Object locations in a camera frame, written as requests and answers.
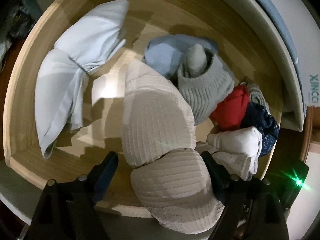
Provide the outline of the cream ribbed underwear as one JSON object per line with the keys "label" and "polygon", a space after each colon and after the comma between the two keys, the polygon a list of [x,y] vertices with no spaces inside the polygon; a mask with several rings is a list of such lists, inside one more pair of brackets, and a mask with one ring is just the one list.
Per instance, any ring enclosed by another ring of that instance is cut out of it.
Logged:
{"label": "cream ribbed underwear", "polygon": [[169,80],[137,59],[125,77],[121,143],[133,190],[163,227],[194,235],[217,223],[223,205],[195,149],[191,107]]}

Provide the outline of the grey ribbed sock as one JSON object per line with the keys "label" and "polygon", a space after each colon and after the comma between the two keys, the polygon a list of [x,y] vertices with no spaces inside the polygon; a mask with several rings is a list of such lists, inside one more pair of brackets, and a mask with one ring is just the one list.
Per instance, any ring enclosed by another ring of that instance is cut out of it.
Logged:
{"label": "grey ribbed sock", "polygon": [[178,90],[191,107],[194,124],[204,122],[234,88],[227,64],[201,44],[190,47],[177,71]]}

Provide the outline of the white folded underwear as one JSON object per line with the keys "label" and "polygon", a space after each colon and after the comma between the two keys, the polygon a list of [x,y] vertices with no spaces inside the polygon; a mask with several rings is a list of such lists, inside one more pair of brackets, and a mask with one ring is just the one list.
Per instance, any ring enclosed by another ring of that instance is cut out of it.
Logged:
{"label": "white folded underwear", "polygon": [[249,127],[210,133],[206,142],[197,143],[195,150],[199,153],[209,152],[230,174],[237,174],[243,180],[251,180],[258,170],[262,145],[262,134],[255,127]]}

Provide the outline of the navy dotted underwear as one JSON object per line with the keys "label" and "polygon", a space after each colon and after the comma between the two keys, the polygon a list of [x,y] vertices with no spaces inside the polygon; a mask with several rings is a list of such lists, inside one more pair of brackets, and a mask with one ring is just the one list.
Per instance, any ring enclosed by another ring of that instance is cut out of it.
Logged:
{"label": "navy dotted underwear", "polygon": [[249,102],[240,128],[255,127],[262,135],[263,144],[259,157],[269,154],[276,143],[280,127],[266,107]]}

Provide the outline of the red folded underwear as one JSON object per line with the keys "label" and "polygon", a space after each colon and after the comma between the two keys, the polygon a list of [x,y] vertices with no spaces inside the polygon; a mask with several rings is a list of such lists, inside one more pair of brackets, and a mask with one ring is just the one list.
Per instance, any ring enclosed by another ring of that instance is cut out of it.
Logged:
{"label": "red folded underwear", "polygon": [[221,101],[209,118],[223,131],[234,131],[240,128],[249,104],[249,93],[246,85],[238,85]]}

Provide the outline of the pale blue folded underwear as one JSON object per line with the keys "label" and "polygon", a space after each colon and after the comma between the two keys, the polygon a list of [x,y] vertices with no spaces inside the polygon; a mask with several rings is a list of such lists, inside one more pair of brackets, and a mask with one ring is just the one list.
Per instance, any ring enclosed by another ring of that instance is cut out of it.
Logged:
{"label": "pale blue folded underwear", "polygon": [[52,155],[66,125],[83,126],[82,104],[89,78],[125,43],[129,2],[96,6],[69,27],[43,59],[35,87],[35,123],[41,154]]}

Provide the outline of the light wooden drawer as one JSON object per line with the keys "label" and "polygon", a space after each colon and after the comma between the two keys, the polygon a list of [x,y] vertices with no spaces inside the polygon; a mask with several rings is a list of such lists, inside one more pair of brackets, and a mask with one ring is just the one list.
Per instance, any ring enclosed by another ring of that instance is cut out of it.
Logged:
{"label": "light wooden drawer", "polygon": [[147,43],[168,33],[206,36],[236,80],[253,80],[263,91],[278,124],[285,126],[283,92],[292,90],[297,117],[304,121],[302,97],[289,51],[255,0],[128,0],[126,44],[91,77],[84,96],[84,126],[63,131],[44,159],[38,143],[34,94],[40,65],[55,41],[81,16],[112,0],[55,0],[40,17],[15,61],[5,97],[1,166],[2,202],[30,223],[46,182],[68,182],[87,173],[110,151],[121,152],[125,74]]}

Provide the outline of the grey striped rolled cloth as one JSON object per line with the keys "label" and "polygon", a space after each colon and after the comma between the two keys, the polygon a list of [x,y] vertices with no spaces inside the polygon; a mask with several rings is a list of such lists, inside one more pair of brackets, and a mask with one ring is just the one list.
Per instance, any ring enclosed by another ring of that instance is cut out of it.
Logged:
{"label": "grey striped rolled cloth", "polygon": [[246,85],[250,102],[264,106],[268,113],[270,113],[269,105],[257,84],[252,82],[242,82],[241,85]]}

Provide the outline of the light blue folded cloth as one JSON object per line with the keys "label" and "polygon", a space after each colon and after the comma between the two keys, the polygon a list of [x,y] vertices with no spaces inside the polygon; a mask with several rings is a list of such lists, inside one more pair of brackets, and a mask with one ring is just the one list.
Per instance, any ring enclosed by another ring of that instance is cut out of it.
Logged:
{"label": "light blue folded cloth", "polygon": [[144,50],[142,61],[167,79],[175,78],[180,60],[195,44],[216,53],[218,44],[214,40],[200,36],[169,34],[153,38]]}

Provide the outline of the white cardboard box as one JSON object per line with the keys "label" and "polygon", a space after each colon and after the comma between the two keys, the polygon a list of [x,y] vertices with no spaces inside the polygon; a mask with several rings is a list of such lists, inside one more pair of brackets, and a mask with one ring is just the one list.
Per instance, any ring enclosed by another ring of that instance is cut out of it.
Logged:
{"label": "white cardboard box", "polygon": [[282,16],[298,53],[307,106],[319,107],[319,18],[306,0],[271,0]]}

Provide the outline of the blue checked cloth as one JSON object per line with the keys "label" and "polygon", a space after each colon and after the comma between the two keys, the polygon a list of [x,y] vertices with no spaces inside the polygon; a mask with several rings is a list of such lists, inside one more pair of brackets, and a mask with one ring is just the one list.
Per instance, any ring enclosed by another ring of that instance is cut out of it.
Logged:
{"label": "blue checked cloth", "polygon": [[306,116],[306,103],[304,101],[304,95],[303,95],[303,87],[302,87],[302,80],[301,80],[301,70],[299,66],[299,57],[298,53],[295,47],[295,44],[293,42],[293,39],[291,37],[291,34],[287,28],[287,25],[285,21],[283,20],[280,12],[274,5],[274,3],[271,0],[255,0],[266,12],[266,14],[269,16],[271,19],[272,23],[276,27],[278,33],[280,34],[281,38],[283,39],[286,48],[289,51],[289,54],[291,56],[291,60],[294,64],[295,71],[298,77],[298,82],[299,82],[299,88],[300,88],[300,93],[302,96],[302,105],[303,105],[303,114]]}

